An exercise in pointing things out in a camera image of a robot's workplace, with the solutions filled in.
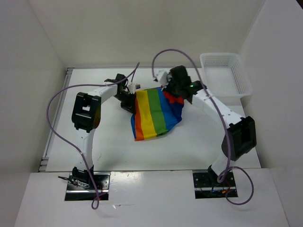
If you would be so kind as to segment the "rainbow striped shorts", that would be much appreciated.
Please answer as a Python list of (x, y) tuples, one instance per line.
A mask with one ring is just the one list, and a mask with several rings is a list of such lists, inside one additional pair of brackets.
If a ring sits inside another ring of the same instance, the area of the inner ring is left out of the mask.
[(137, 91), (134, 106), (134, 140), (149, 140), (167, 134), (182, 121), (184, 99), (156, 87)]

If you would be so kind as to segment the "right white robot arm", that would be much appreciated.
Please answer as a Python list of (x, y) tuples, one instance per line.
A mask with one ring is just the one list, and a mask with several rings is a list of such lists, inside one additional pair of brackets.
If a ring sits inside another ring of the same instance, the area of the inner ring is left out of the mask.
[(243, 117), (232, 111), (212, 95), (200, 80), (192, 81), (183, 65), (159, 72), (154, 80), (170, 95), (187, 100), (222, 125), (225, 133), (222, 151), (207, 170), (208, 182), (213, 186), (220, 185), (234, 162), (256, 146), (255, 121), (250, 116)]

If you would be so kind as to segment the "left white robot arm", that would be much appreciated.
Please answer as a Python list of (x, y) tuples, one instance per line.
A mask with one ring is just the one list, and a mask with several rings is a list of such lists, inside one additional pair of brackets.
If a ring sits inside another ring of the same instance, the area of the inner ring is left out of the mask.
[(126, 76), (117, 74), (115, 79), (106, 79), (101, 87), (92, 92), (79, 92), (76, 95), (71, 121), (77, 134), (76, 149), (80, 152), (82, 160), (74, 166), (72, 176), (68, 178), (72, 184), (79, 184), (84, 189), (94, 185), (92, 146), (95, 130), (101, 121), (101, 105), (114, 97), (120, 101), (122, 109), (135, 113), (134, 89), (129, 89), (127, 84)]

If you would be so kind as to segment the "white plastic basket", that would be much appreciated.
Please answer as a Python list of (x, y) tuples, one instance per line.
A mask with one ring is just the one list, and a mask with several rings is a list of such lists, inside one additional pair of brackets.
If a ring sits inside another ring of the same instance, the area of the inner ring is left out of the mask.
[(252, 85), (238, 54), (203, 53), (200, 62), (207, 88), (221, 102), (232, 103), (252, 95)]

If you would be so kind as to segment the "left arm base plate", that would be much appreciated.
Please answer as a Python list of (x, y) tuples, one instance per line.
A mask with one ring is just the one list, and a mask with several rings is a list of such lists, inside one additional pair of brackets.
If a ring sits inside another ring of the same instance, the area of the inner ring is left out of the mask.
[[(97, 194), (92, 183), (83, 183), (79, 180), (72, 179), (67, 182), (65, 192), (65, 201), (92, 201), (96, 198)], [(109, 183), (110, 173), (107, 172), (94, 172), (93, 178), (95, 180), (100, 201), (107, 201), (109, 198)]]

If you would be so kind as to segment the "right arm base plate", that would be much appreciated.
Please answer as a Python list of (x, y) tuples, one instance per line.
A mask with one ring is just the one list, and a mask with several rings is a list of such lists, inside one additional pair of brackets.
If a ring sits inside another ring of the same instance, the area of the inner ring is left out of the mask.
[(228, 197), (238, 197), (236, 183), (232, 172), (227, 174), (223, 183), (213, 183), (206, 170), (193, 171), (193, 182), (196, 199), (213, 199)]

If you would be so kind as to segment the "aluminium table edge rail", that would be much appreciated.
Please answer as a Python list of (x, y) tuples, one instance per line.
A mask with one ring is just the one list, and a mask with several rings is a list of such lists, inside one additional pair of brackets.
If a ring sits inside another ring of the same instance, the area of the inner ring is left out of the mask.
[[(68, 68), (65, 74), (65, 78), (64, 78), (64, 82), (63, 82), (63, 86), (61, 89), (66, 88), (71, 80), (71, 75), (73, 72), (74, 68)], [(52, 127), (54, 129), (57, 129), (58, 126), (58, 121), (60, 119), (61, 116), (61, 112), (62, 112), (62, 105), (64, 104), (64, 100), (66, 97), (66, 91), (61, 92), (55, 99), (57, 100), (57, 105), (56, 105), (56, 110), (53, 114), (53, 121), (52, 121)], [(41, 158), (41, 162), (39, 165), (39, 169), (38, 172), (46, 172), (46, 168), (47, 168), (47, 164), (49, 161), (49, 157), (53, 148), (53, 143), (54, 143), (54, 139), (55, 139), (55, 134), (53, 133), (52, 130), (50, 130), (49, 135), (48, 135), (48, 139), (45, 145), (45, 149), (44, 149), (44, 153), (42, 155)]]

